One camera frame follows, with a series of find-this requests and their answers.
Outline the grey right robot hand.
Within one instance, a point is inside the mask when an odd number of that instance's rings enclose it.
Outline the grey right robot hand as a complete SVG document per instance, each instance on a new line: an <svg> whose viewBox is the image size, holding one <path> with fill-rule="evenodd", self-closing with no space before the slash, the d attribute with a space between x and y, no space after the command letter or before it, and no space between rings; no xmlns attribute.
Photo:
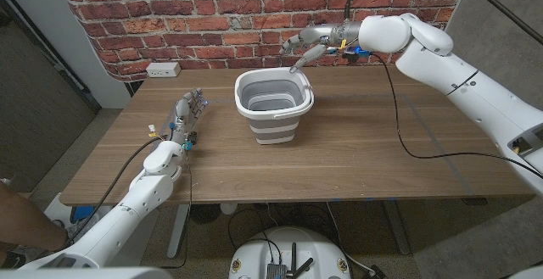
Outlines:
<svg viewBox="0 0 543 279"><path fill-rule="evenodd" d="M308 63L318 60L329 47L338 47L345 41L346 44L358 38L361 28L360 21L350 21L343 24L313 25L304 28L298 34L291 36L280 47L279 54L293 53L298 47L312 47L306 50L300 59L289 70L294 73Z"/></svg>

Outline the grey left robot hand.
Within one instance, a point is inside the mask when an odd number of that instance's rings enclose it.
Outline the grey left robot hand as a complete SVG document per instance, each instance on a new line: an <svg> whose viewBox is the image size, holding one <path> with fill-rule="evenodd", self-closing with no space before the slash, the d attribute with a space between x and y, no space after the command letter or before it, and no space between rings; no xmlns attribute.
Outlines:
<svg viewBox="0 0 543 279"><path fill-rule="evenodd" d="M198 120L207 105L201 87L194 88L179 99L174 108L170 140L179 144L190 142L195 145L198 138Z"/></svg>

